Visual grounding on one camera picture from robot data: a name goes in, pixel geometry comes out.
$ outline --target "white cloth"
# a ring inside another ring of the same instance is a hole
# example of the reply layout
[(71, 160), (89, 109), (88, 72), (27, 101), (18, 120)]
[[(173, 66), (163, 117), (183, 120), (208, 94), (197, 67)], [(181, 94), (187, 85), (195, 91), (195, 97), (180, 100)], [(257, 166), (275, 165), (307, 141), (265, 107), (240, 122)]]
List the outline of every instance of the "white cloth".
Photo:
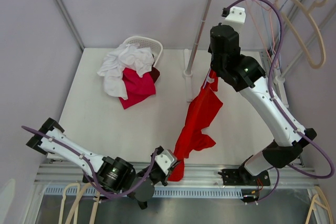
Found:
[(125, 68), (133, 69), (139, 77), (152, 71), (154, 58), (151, 48), (138, 48), (139, 44), (121, 44), (109, 52), (97, 74), (104, 76), (104, 91), (112, 97), (128, 99), (122, 72)]

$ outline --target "black mounting plate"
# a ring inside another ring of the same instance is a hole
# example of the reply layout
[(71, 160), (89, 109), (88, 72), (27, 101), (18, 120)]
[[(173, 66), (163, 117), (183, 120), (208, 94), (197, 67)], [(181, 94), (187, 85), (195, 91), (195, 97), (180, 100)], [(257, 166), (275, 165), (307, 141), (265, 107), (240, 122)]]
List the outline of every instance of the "black mounting plate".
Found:
[(239, 175), (238, 169), (223, 169), (218, 173), (222, 176), (224, 186), (258, 186), (257, 179), (260, 179), (263, 186), (270, 186), (268, 171), (261, 172), (252, 178), (250, 184), (246, 184)]

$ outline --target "pile of clothes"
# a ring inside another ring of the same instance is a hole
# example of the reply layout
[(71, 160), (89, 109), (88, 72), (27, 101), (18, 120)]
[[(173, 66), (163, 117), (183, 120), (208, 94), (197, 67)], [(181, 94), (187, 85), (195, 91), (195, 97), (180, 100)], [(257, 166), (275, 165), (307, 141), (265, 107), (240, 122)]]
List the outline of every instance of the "pile of clothes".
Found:
[(119, 97), (124, 109), (156, 93), (154, 83), (160, 72), (153, 67), (151, 48), (139, 44), (121, 44), (109, 52), (97, 74), (104, 77), (104, 91)]

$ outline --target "metal grate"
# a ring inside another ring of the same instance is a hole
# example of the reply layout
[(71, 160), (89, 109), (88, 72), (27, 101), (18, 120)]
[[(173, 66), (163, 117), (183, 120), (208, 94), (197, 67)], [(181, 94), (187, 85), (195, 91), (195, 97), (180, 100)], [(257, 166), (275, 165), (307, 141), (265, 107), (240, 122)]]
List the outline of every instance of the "metal grate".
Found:
[[(45, 195), (62, 195), (63, 185), (49, 185)], [(75, 196), (76, 187), (68, 188), (66, 195)], [(84, 193), (84, 196), (94, 196), (96, 190), (90, 187)], [(212, 188), (212, 189), (195, 189), (195, 188), (176, 188), (176, 187), (159, 187), (155, 189), (154, 198), (213, 198), (213, 199), (237, 199), (242, 198), (240, 189)]]

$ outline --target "white table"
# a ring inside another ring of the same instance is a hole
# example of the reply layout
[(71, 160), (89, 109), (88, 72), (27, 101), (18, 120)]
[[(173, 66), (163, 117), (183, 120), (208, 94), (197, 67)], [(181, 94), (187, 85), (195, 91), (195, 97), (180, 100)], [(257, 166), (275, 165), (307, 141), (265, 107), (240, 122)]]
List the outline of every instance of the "white table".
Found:
[[(86, 48), (78, 66), (60, 125), (75, 143), (92, 152), (117, 156), (129, 162), (149, 162), (156, 147), (174, 150), (184, 126), (188, 103), (182, 76), (183, 50), (163, 50), (157, 68), (156, 95), (124, 110), (118, 98), (108, 96), (97, 75), (103, 57), (111, 49)], [(260, 61), (259, 53), (245, 52)], [(198, 51), (193, 67), (195, 95), (209, 69), (210, 55)], [(224, 103), (211, 126), (203, 132), (217, 143), (193, 151), (189, 164), (239, 165), (273, 137), (254, 108), (223, 80), (217, 96)]]

